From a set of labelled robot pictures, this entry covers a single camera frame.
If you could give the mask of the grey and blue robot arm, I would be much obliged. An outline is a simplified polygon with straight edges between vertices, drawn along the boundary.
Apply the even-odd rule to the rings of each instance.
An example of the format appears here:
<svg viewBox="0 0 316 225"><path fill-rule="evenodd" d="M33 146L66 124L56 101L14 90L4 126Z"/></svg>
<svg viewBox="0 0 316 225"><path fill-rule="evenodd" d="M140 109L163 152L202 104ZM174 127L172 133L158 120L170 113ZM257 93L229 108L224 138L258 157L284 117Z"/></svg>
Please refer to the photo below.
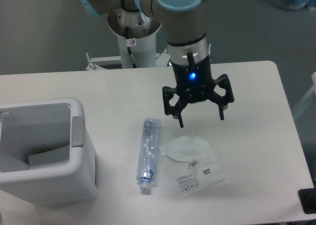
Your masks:
<svg viewBox="0 0 316 225"><path fill-rule="evenodd" d="M166 115L181 120L188 105L210 100L220 118L234 101L229 77L212 78L202 4L209 0L81 0L93 14L116 12L127 39L141 36L151 24L163 26L176 87L163 87Z"/></svg>

